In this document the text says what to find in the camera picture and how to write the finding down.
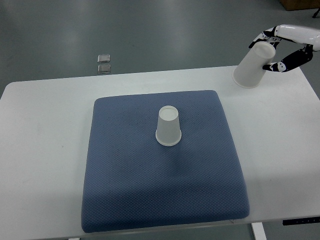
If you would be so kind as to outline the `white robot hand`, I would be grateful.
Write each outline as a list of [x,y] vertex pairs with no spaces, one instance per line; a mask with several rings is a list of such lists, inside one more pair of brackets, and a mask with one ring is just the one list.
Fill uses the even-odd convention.
[[251,49],[258,42],[267,42],[276,49],[282,40],[281,38],[305,44],[305,47],[289,54],[279,62],[264,65],[263,70],[279,73],[289,72],[311,61],[313,51],[320,50],[319,29],[290,24],[281,24],[264,30],[251,42],[248,48]]

